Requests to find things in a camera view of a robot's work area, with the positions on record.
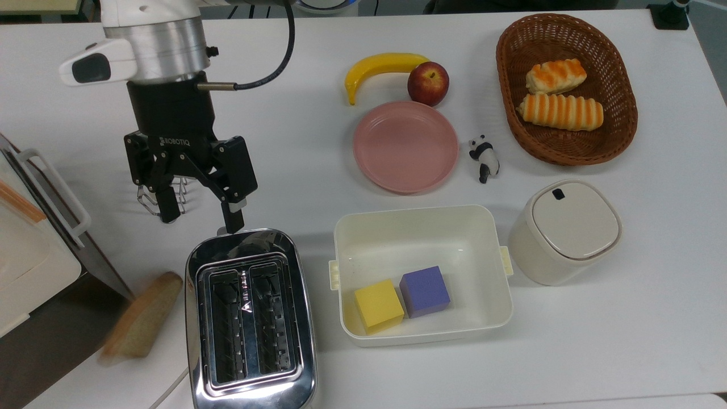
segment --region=panda figurine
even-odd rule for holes
[[[490,175],[499,172],[499,160],[490,142],[485,142],[485,135],[470,141],[470,157],[480,162],[480,183],[487,183]]]

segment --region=yellow banana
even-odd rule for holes
[[[346,92],[348,92],[348,103],[356,104],[356,90],[365,79],[383,73],[408,73],[417,65],[426,63],[429,58],[423,55],[410,54],[408,52],[385,52],[366,57],[356,64],[353,64],[346,74]]]

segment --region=toaster slot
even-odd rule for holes
[[[252,307],[257,338],[260,375],[290,369],[288,314],[283,298],[285,288],[282,266],[266,263],[250,268]]]
[[[215,274],[212,287],[212,343],[217,384],[243,379],[245,351],[241,342],[241,294],[237,271]]]
[[[203,359],[212,386],[226,388],[295,371],[295,313],[286,259],[251,258],[205,275],[209,354]]]

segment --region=stainless steel toaster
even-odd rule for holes
[[[209,239],[185,280],[194,407],[309,408],[316,353],[293,241],[270,229]]]

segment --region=foam block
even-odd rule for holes
[[[449,293],[439,266],[404,274],[399,289],[409,318],[442,311],[449,305]]]
[[[390,279],[356,290],[354,296],[367,335],[401,324],[404,310]]]

